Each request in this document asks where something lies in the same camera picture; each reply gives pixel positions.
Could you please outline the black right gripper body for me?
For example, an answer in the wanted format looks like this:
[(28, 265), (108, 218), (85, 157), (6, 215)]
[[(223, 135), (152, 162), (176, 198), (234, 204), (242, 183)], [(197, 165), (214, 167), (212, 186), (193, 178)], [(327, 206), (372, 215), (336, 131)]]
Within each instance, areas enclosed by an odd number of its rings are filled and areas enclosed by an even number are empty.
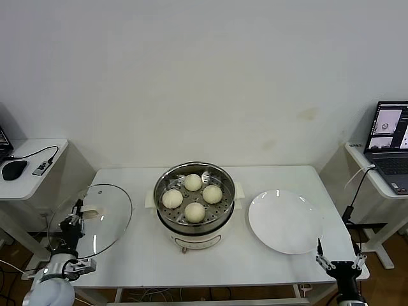
[(332, 261), (330, 276), (336, 280), (355, 280), (360, 276), (360, 268), (352, 261)]

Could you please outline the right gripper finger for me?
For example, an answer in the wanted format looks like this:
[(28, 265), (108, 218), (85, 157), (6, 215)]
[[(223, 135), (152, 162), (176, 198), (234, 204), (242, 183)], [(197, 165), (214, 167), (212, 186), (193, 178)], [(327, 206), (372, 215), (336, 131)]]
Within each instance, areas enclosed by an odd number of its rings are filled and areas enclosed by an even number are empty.
[(316, 261), (317, 261), (317, 263), (318, 263), (325, 271), (333, 270), (333, 265), (332, 265), (332, 263), (324, 256), (323, 247), (322, 247), (322, 245), (321, 245), (320, 239), (318, 239), (317, 242), (318, 242), (318, 245), (317, 245), (317, 255), (316, 255)]
[(362, 268), (365, 264), (366, 259), (367, 259), (367, 256), (365, 254), (358, 253), (356, 255), (354, 263), (352, 264), (352, 269), (362, 271)]

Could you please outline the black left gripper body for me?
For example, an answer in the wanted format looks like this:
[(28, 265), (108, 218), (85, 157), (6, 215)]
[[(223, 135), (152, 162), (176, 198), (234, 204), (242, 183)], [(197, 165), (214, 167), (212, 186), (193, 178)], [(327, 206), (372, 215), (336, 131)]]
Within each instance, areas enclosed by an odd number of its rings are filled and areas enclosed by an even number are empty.
[(82, 219), (79, 216), (68, 216), (61, 221), (59, 227), (62, 232), (62, 239), (67, 249), (75, 251), (78, 241), (83, 237)]

